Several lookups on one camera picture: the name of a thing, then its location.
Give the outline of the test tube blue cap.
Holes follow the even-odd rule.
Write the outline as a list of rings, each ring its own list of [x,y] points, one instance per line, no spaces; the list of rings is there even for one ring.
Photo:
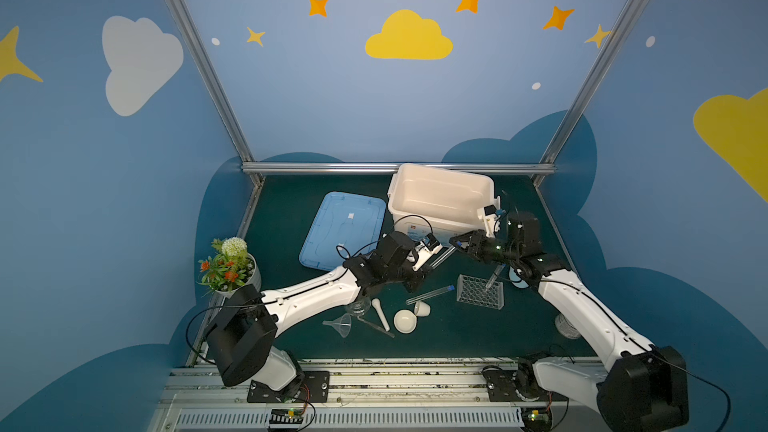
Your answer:
[[[494,284],[496,283],[496,281],[498,280],[499,276],[502,274],[505,268],[506,268],[505,264],[499,264],[498,266],[495,267],[492,275],[490,276],[490,278],[485,284],[485,287],[484,287],[485,291],[489,291],[494,286]]]
[[[406,305],[413,305],[413,304],[416,304],[417,302],[425,302],[428,299],[431,299],[431,298],[434,298],[434,297],[438,297],[438,296],[441,296],[441,295],[453,292],[455,290],[456,290],[456,288],[455,288],[454,285],[448,285],[448,286],[441,287],[439,289],[436,289],[436,290],[433,290],[433,291],[430,291],[430,292],[426,292],[426,293],[417,295],[415,297],[408,298],[405,301],[405,304]]]
[[[449,247],[445,248],[437,258],[430,262],[429,266],[432,269],[438,268],[440,265],[445,263],[447,259],[450,258],[456,251],[457,248],[454,245],[450,245]]]

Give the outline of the clear test tube rack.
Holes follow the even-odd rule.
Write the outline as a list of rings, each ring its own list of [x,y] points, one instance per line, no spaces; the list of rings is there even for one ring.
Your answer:
[[[501,310],[505,304],[503,284],[494,282],[488,287],[487,283],[485,279],[460,274],[456,285],[456,301]]]

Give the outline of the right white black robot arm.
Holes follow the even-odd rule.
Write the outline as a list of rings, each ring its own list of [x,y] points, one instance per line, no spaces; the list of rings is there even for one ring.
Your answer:
[[[668,431],[688,423],[686,363],[679,352],[634,331],[558,255],[545,252],[534,215],[508,220],[504,240],[495,236],[496,219],[487,224],[452,237],[450,244],[478,262],[508,266],[559,311],[600,360],[536,360],[525,369],[532,389],[591,408],[613,431]]]

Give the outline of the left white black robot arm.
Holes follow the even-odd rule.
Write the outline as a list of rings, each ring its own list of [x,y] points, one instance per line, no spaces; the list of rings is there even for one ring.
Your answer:
[[[441,249],[432,233],[416,242],[395,231],[371,252],[351,255],[325,275],[281,289],[259,291],[248,285],[235,292],[216,309],[204,332],[223,385],[256,377],[275,392],[290,388],[298,366],[274,347],[276,338],[326,310],[374,298],[385,286],[401,284],[415,291],[432,271],[428,261]]]

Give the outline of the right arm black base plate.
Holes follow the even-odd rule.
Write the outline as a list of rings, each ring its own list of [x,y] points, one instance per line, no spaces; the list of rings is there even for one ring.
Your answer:
[[[502,369],[499,366],[486,366],[481,370],[486,381],[486,389],[491,402],[566,402],[561,394],[543,389],[537,382],[530,364],[519,365],[517,369]]]

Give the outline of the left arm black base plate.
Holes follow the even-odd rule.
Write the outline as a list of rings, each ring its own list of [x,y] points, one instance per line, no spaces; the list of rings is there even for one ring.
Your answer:
[[[279,391],[252,380],[246,401],[248,403],[310,402],[326,403],[330,388],[328,371],[300,372],[287,386]]]

